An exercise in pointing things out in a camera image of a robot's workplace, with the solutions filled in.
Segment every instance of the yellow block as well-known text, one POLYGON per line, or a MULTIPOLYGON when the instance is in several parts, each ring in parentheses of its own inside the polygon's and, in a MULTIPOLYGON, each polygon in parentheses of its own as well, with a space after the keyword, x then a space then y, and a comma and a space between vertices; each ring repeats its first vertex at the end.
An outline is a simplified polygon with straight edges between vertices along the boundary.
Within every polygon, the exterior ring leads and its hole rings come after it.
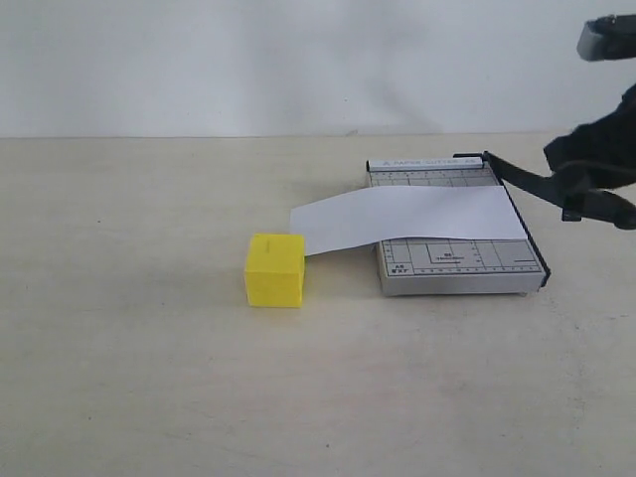
POLYGON ((244 274, 250 306, 299 308, 305 278, 304 237, 254 235, 244 274))

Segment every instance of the sheet of paper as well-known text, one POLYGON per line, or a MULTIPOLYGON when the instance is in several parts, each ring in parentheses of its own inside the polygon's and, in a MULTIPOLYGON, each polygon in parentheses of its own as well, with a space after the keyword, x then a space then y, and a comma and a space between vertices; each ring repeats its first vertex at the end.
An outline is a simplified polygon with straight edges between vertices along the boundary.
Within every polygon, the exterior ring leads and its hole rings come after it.
POLYGON ((361 189, 295 208, 290 233, 305 254, 388 239, 526 239, 503 186, 361 189))

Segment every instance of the white table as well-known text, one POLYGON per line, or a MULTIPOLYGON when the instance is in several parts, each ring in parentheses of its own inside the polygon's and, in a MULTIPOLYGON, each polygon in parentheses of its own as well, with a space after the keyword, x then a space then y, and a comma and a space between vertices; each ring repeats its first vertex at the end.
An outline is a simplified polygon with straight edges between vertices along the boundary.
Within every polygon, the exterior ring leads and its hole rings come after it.
POLYGON ((368 157, 555 134, 0 141, 0 475, 632 475, 636 234, 512 188, 540 293, 387 299, 363 247, 245 304, 250 236, 368 157))

